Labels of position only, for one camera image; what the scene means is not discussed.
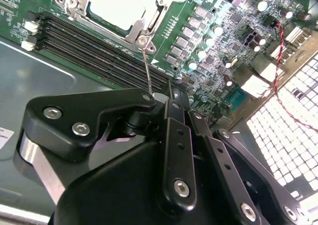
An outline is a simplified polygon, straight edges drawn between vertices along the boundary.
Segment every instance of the cable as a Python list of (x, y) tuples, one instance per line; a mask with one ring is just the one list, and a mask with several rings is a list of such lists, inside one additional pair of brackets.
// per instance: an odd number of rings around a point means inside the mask
[(146, 56), (146, 52), (143, 50), (143, 57), (144, 57), (144, 62), (145, 62), (145, 66), (146, 66), (146, 72), (147, 72), (147, 79), (148, 79), (148, 89), (149, 89), (149, 93), (150, 95), (153, 94), (153, 90), (151, 87), (151, 78), (150, 78), (150, 72), (149, 72), (149, 67), (148, 67), (148, 63), (147, 63), (147, 56)]
[(318, 133), (318, 129), (314, 128), (311, 125), (308, 125), (306, 123), (301, 122), (298, 118), (295, 118), (294, 115), (292, 113), (290, 113), (287, 108), (284, 106), (282, 100), (279, 98), (278, 96), (278, 91), (277, 91), (277, 83), (278, 83), (278, 70), (280, 69), (279, 65), (280, 65), (280, 61), (283, 58), (283, 47), (284, 47), (284, 30), (282, 27), (282, 24), (280, 22), (277, 23), (277, 27), (280, 31), (279, 33), (279, 38), (280, 38), (280, 49), (279, 49), (279, 55), (277, 57), (277, 63), (276, 63), (276, 72), (275, 72), (275, 80), (274, 80), (274, 85), (273, 85), (273, 89), (274, 89), (274, 93), (275, 96), (277, 98), (278, 103), (282, 106), (282, 108), (285, 110), (285, 112), (296, 122), (299, 123), (301, 125), (303, 125), (304, 127), (308, 128), (308, 129), (312, 129), (315, 132)]

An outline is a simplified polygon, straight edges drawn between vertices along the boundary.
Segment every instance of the metal socket bracket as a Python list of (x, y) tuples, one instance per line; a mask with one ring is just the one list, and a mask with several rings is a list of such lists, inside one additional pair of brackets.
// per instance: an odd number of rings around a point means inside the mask
[(145, 13), (141, 19), (132, 25), (129, 34), (125, 37), (118, 35), (87, 17), (86, 10), (89, 0), (55, 0), (55, 3), (69, 15), (69, 19), (78, 21), (132, 51), (138, 52), (145, 50), (148, 54), (154, 54), (157, 49), (152, 43), (152, 39), (169, 7), (173, 2), (185, 1), (186, 0), (147, 0)]

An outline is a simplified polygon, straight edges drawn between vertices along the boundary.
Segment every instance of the cpu socket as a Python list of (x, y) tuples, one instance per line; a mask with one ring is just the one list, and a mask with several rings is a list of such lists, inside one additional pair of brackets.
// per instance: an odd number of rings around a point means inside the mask
[(157, 51), (152, 43), (173, 2), (186, 0), (55, 0), (75, 20), (132, 51)]

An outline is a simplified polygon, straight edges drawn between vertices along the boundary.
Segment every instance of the robotic arm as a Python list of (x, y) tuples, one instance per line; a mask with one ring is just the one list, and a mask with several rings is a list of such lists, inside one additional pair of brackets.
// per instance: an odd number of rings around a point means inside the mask
[[(96, 143), (135, 135), (145, 142), (89, 170)], [(52, 225), (312, 224), (234, 135), (212, 134), (170, 84), (155, 98), (134, 88), (32, 99), (15, 164), (52, 197)]]

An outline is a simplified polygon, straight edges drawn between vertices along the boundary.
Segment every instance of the red and black wire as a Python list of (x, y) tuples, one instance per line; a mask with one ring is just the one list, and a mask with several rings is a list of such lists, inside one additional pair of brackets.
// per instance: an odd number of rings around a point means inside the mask
[(282, 108), (285, 110), (285, 112), (297, 123), (301, 124), (302, 126), (308, 128), (308, 129), (312, 129), (315, 132), (318, 133), (318, 129), (314, 128), (313, 126), (303, 123), (301, 122), (298, 118), (294, 117), (294, 115), (292, 113), (290, 113), (287, 108), (284, 106), (282, 100), (279, 98), (278, 96), (278, 90), (277, 90), (277, 83), (278, 83), (278, 70), (280, 69), (280, 62), (283, 58), (283, 50), (284, 50), (284, 29), (283, 26), (280, 22), (277, 23), (277, 27), (279, 29), (279, 38), (280, 38), (280, 49), (279, 49), (279, 55), (277, 57), (277, 63), (276, 63), (276, 72), (275, 72), (275, 79), (274, 79), (274, 84), (273, 84), (273, 88), (274, 88), (274, 93), (275, 96), (277, 98), (278, 103), (282, 106)]

